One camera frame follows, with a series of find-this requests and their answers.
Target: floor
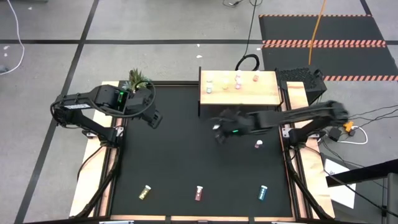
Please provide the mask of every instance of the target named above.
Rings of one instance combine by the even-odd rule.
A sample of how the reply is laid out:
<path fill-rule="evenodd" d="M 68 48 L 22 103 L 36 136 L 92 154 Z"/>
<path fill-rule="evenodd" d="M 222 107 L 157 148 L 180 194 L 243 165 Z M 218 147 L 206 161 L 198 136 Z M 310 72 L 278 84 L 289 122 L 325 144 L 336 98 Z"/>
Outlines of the floor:
<path fill-rule="evenodd" d="M 322 2 L 264 0 L 256 14 L 317 14 Z M 384 38 L 396 43 L 398 2 L 366 2 Z M 153 80 L 196 80 L 199 66 L 207 70 L 232 70 L 245 51 L 252 14 L 249 1 L 236 8 L 223 6 L 222 0 L 49 0 L 47 3 L 12 1 L 12 4 L 18 15 L 21 38 L 49 41 L 25 44 L 22 65 L 0 76 L 0 104 L 4 105 L 0 110 L 0 170 L 3 170 L 0 223 L 68 217 L 86 139 L 78 130 L 56 128 L 53 136 L 51 132 L 47 134 L 51 121 L 49 106 L 62 89 L 64 93 L 90 91 L 104 80 L 127 79 L 128 71 L 134 67 Z M 95 12 L 93 21 L 84 34 L 90 11 Z M 325 9 L 325 14 L 364 13 L 360 0 L 330 0 Z M 0 28 L 0 65 L 13 67 L 22 49 L 11 41 L 17 39 L 16 28 L 6 1 L 0 1 Z M 81 38 L 99 41 L 83 46 L 79 45 Z M 257 18 L 251 38 L 261 40 Z M 117 45 L 101 40 L 157 41 Z M 162 40 L 185 41 L 176 44 Z M 200 44 L 203 40 L 209 44 Z M 259 47 L 259 44 L 249 45 L 248 53 L 261 57 Z M 398 45 L 388 48 L 398 60 Z M 253 65 L 245 62 L 241 69 L 249 70 Z M 340 101 L 351 114 L 398 104 L 394 97 L 398 95 L 397 82 L 326 82 L 326 85 L 328 91 L 323 100 Z M 366 145 L 335 142 L 328 145 L 346 160 L 362 165 L 395 159 L 398 158 L 394 139 L 397 126 L 398 119 L 376 121 L 364 127 L 369 136 Z M 362 141 L 363 136 L 358 133 L 351 140 Z M 45 159 L 42 170 L 32 175 L 38 158 Z M 22 203 L 25 192 L 31 195 L 31 200 L 25 197 Z"/>

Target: orange striped tape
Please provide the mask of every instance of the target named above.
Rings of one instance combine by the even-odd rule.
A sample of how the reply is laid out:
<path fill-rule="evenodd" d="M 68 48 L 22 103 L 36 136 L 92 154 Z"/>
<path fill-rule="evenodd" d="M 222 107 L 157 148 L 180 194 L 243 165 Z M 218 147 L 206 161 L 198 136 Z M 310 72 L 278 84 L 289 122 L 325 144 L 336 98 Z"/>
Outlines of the orange striped tape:
<path fill-rule="evenodd" d="M 303 14 L 261 14 L 262 17 L 318 17 L 317 14 L 303 15 Z M 371 17 L 372 15 L 322 15 L 323 17 Z"/>
<path fill-rule="evenodd" d="M 398 81 L 398 75 L 354 75 L 337 76 L 327 75 L 323 77 L 324 81 Z"/>
<path fill-rule="evenodd" d="M 311 40 L 263 40 L 262 48 L 269 47 L 310 47 Z M 314 40 L 315 48 L 342 47 L 386 47 L 384 40 Z"/>

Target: black table surface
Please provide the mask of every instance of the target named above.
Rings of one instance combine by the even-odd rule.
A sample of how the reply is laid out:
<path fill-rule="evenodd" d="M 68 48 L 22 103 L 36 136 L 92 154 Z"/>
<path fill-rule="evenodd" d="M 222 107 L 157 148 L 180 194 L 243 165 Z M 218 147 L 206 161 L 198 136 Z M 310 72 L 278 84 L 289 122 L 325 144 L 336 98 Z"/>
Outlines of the black table surface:
<path fill-rule="evenodd" d="M 214 140 L 212 121 L 198 118 L 197 86 L 158 86 L 157 129 L 128 122 L 111 215 L 292 217 L 279 130 Z M 258 139 L 264 145 L 255 149 Z M 144 200 L 145 185 L 152 189 Z M 195 201 L 197 185 L 203 187 Z M 258 199 L 262 185 L 265 200 Z"/>

